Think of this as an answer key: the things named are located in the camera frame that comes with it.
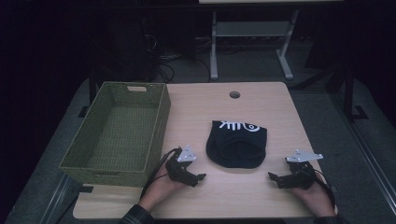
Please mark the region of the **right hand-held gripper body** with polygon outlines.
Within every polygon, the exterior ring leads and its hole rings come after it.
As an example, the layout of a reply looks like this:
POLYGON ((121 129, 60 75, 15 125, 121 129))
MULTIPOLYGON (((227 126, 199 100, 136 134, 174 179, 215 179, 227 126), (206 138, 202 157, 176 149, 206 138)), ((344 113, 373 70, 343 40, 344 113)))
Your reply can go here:
POLYGON ((311 161, 321 160, 322 154, 306 152, 296 149, 291 156, 286 158, 291 175, 288 175, 286 184, 287 189, 302 188, 309 189, 316 179, 315 169, 311 161))

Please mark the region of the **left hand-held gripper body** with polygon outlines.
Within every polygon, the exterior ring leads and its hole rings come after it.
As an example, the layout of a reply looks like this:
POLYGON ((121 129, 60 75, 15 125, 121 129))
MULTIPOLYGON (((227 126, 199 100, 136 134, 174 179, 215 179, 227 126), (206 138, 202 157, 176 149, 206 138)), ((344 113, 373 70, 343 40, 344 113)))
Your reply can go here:
POLYGON ((190 181, 197 180, 196 175, 190 173, 187 167, 196 160, 191 147, 178 147, 173 149, 173 155, 165 164, 167 173, 172 181, 189 185, 190 181))

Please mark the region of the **black beanie with white print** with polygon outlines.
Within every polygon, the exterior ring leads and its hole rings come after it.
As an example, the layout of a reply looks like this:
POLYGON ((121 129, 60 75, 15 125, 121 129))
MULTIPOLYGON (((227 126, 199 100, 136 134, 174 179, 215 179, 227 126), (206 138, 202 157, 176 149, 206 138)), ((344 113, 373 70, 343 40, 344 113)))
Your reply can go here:
POLYGON ((267 130, 245 122, 213 120, 206 155, 225 168, 254 169, 266 157, 267 130))

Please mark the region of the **green woven basket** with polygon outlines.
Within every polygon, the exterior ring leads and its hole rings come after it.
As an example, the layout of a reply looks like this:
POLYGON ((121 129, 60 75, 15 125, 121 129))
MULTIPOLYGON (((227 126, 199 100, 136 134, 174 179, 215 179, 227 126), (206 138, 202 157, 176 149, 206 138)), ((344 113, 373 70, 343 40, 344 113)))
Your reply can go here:
POLYGON ((85 184, 144 187, 162 155, 170 107, 164 83, 105 82, 60 169, 85 184))

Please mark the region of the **person's right hand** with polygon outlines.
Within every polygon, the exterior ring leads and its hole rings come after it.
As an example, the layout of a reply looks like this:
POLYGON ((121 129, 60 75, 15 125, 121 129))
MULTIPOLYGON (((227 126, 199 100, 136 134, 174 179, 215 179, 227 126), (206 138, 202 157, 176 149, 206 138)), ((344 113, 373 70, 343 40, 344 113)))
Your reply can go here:
POLYGON ((313 183, 309 189, 294 188, 290 191, 315 217, 336 216, 331 199, 318 183, 313 183))

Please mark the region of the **person's left hand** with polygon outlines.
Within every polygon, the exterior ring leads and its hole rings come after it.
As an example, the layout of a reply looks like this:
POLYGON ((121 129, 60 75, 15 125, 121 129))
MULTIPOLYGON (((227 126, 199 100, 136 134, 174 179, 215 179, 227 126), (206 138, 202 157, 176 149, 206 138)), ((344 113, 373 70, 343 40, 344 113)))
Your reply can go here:
POLYGON ((155 175, 155 180, 149 185, 145 195, 139 200, 138 205, 146 211, 152 212, 157 205, 184 187, 183 183, 172 181, 169 178, 163 165, 155 175))

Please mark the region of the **black metal stand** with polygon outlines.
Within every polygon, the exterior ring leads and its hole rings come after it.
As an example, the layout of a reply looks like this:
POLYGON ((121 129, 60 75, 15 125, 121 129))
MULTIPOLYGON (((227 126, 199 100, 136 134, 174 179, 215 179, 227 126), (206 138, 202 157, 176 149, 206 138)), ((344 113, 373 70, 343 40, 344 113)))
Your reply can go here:
POLYGON ((337 93, 341 87, 344 87, 343 111, 349 122, 354 122, 356 119, 368 119, 360 105, 353 105, 354 76, 346 63, 336 63, 307 80, 289 87, 289 90, 303 90, 325 77, 330 78, 325 85, 326 92, 337 93))

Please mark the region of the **white metal stand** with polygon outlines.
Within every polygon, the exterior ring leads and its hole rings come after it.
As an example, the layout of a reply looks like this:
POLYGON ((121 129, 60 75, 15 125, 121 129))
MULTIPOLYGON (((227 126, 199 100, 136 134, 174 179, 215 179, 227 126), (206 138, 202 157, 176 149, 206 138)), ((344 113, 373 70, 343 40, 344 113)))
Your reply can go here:
POLYGON ((209 55, 210 79, 219 78, 217 40, 220 37, 283 37, 284 42, 276 50, 276 57, 286 80, 293 80, 286 53, 299 15, 294 10, 288 21, 218 21, 217 12, 212 14, 211 50, 209 55))

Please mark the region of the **aluminium floor rail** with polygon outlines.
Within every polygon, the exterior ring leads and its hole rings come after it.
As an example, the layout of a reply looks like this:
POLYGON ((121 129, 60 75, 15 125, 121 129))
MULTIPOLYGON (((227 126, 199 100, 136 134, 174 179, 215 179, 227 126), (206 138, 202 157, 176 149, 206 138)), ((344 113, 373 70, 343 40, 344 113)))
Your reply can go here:
POLYGON ((51 195, 39 224, 60 224, 77 201, 80 187, 80 183, 73 180, 69 175, 63 174, 51 195))
POLYGON ((344 109, 344 102, 336 94, 332 94, 331 99, 335 104, 336 109, 342 115, 343 121, 353 135, 355 142, 359 146, 361 155, 367 164, 375 183, 378 185, 384 199, 389 205, 390 210, 394 216, 396 216, 396 188, 394 188, 389 182, 388 177, 375 158, 369 144, 364 140, 356 123, 357 120, 362 119, 362 112, 360 112, 359 115, 349 116, 344 109))

